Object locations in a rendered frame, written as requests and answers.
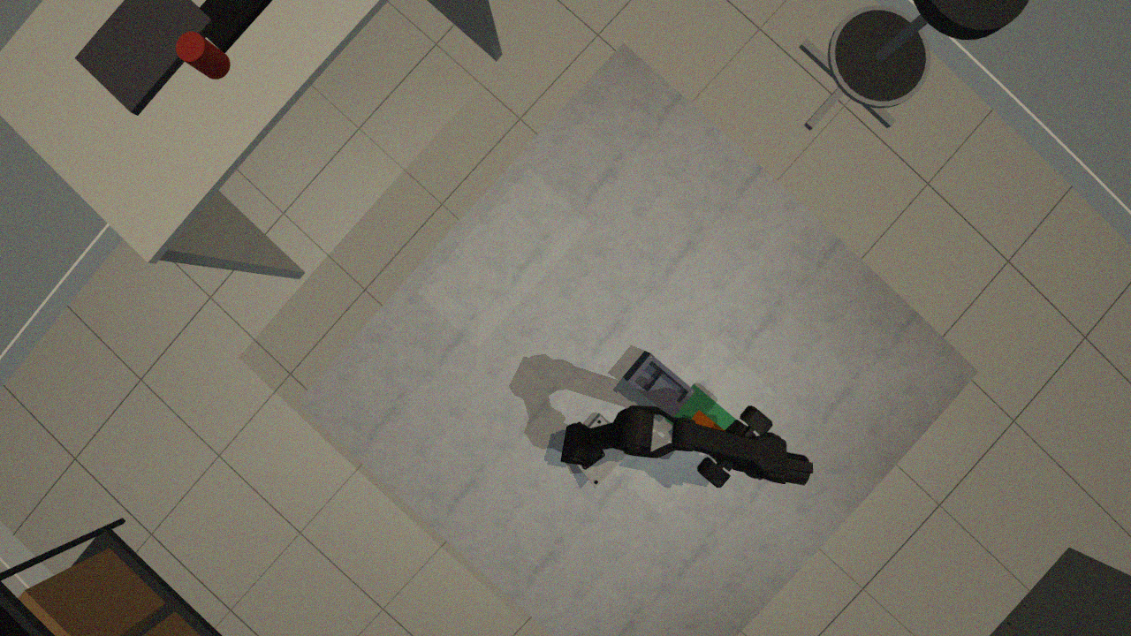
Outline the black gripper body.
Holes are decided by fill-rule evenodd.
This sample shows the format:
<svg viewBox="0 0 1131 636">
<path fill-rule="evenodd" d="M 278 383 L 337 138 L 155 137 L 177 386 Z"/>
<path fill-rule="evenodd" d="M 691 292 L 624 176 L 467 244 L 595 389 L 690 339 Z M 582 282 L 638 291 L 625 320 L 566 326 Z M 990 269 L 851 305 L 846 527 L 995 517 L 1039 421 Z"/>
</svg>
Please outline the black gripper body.
<svg viewBox="0 0 1131 636">
<path fill-rule="evenodd" d="M 740 421 L 746 422 L 746 424 L 740 423 L 732 430 L 732 435 L 739 435 L 740 437 L 750 438 L 753 431 L 758 435 L 766 435 L 772 427 L 772 422 L 769 421 L 768 416 L 761 413 L 758 409 L 752 405 L 748 405 L 740 414 Z M 727 471 L 732 470 L 732 459 L 728 458 L 714 458 L 717 463 L 713 462 L 710 458 L 705 458 L 702 463 L 696 467 L 703 475 L 703 479 L 710 481 L 716 488 L 722 488 L 725 482 L 731 478 Z"/>
</svg>

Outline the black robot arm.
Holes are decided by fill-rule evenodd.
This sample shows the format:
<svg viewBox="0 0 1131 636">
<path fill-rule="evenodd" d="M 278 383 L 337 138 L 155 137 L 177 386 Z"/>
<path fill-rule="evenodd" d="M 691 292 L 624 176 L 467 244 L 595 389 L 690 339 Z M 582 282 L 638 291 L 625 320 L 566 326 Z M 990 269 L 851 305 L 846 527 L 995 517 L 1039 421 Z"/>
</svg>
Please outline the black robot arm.
<svg viewBox="0 0 1131 636">
<path fill-rule="evenodd" d="M 673 422 L 673 435 L 672 442 L 650 452 L 654 414 Z M 670 416 L 658 407 L 633 405 L 619 412 L 618 419 L 610 424 L 588 429 L 578 422 L 566 427 L 561 462 L 589 469 L 604 458 L 604 450 L 610 448 L 639 458 L 661 458 L 668 452 L 703 452 L 715 458 L 732 459 L 732 469 L 744 472 L 748 478 L 808 485 L 813 463 L 805 455 L 786 452 L 786 440 L 774 432 L 740 437 L 696 424 L 696 420 L 689 418 Z"/>
</svg>

